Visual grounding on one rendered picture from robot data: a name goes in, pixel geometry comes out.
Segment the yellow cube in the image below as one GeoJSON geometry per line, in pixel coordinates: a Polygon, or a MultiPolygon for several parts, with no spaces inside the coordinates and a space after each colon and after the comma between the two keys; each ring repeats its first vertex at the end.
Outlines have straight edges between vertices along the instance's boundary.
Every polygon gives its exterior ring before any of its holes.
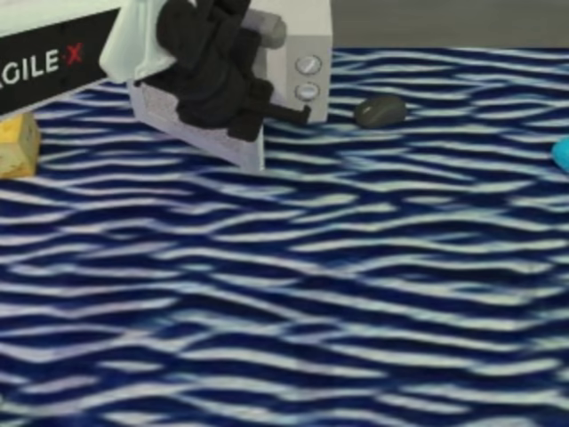
{"type": "Polygon", "coordinates": [[[0,179],[35,175],[41,139],[33,113],[0,122],[0,179]]]}

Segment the black mouse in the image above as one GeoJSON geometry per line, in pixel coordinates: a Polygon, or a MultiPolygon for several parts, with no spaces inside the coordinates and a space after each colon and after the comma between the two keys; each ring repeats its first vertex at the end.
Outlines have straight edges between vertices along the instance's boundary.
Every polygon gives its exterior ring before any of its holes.
{"type": "Polygon", "coordinates": [[[363,101],[354,111],[358,126],[374,129],[405,121],[405,101],[396,95],[380,95],[363,101]]]}

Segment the yellow sponge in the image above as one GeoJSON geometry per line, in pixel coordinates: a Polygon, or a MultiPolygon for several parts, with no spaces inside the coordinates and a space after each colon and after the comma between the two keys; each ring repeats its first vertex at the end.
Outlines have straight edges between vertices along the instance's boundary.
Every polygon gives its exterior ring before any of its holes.
{"type": "Polygon", "coordinates": [[[0,122],[0,179],[35,175],[41,138],[33,113],[0,122]]]}

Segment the red x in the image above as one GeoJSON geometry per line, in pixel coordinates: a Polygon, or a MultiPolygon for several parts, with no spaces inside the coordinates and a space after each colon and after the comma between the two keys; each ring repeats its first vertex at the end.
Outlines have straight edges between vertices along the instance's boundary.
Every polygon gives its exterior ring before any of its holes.
{"type": "Polygon", "coordinates": [[[83,43],[77,43],[75,46],[69,45],[68,46],[68,53],[69,56],[67,57],[68,65],[73,64],[74,62],[81,62],[81,48],[83,47],[83,43]]]}

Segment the blue object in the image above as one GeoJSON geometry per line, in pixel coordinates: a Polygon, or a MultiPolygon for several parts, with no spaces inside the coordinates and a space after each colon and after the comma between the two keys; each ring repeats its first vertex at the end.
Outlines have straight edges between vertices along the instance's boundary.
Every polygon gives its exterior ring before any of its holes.
{"type": "Polygon", "coordinates": [[[557,166],[569,173],[569,137],[565,137],[555,144],[551,150],[551,155],[557,166]]]}

